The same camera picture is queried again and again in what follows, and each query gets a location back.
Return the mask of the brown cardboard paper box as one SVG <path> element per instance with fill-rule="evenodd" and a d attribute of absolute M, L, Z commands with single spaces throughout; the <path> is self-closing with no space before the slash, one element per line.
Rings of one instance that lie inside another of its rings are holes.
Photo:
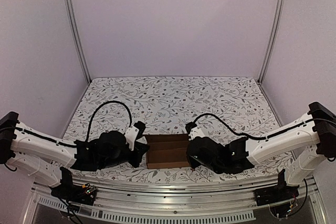
<path fill-rule="evenodd" d="M 148 169 L 189 167 L 186 156 L 189 144 L 187 134 L 144 135 L 147 145 L 146 165 Z"/>

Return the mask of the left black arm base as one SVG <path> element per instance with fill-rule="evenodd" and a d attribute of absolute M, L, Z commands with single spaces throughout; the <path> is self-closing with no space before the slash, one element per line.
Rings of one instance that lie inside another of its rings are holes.
<path fill-rule="evenodd" d="M 97 195 L 97 187 L 90 183 L 75 185 L 71 171 L 64 167 L 60 167 L 60 171 L 59 185 L 49 187 L 51 195 L 65 201 L 93 206 Z"/>

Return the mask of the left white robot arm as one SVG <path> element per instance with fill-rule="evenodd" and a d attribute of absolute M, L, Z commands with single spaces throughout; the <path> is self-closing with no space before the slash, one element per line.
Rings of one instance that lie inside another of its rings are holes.
<path fill-rule="evenodd" d="M 72 184 L 72 170 L 96 172 L 123 163 L 139 167 L 150 148 L 140 142 L 144 130 L 138 121 L 125 133 L 104 132 L 89 142 L 72 142 L 36 131 L 19 121 L 18 113 L 9 112 L 1 118 L 1 164 L 24 170 L 73 200 L 78 188 Z"/>

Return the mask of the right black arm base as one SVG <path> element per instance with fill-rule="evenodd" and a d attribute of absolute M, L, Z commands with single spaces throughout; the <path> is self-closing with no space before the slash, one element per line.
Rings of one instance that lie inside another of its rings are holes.
<path fill-rule="evenodd" d="M 285 170 L 278 174 L 277 184 L 254 190 L 254 200 L 257 206 L 266 206 L 281 201 L 287 201 L 285 204 L 270 207 L 272 215 L 278 219 L 289 217 L 292 212 L 293 204 L 290 199 L 299 196 L 299 186 L 289 186 L 285 179 Z"/>

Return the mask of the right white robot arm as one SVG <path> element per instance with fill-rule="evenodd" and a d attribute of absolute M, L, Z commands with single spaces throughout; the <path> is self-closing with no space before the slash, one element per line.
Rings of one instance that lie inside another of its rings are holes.
<path fill-rule="evenodd" d="M 335 114 L 319 102 L 295 121 L 262 136 L 233 132 L 238 138 L 223 145 L 206 136 L 192 121 L 185 126 L 189 136 L 186 156 L 191 168 L 205 166 L 216 174 L 239 174 L 263 161 L 297 148 L 304 151 L 285 168 L 278 185 L 271 190 L 276 201 L 291 194 L 292 187 L 326 159 L 335 158 Z"/>

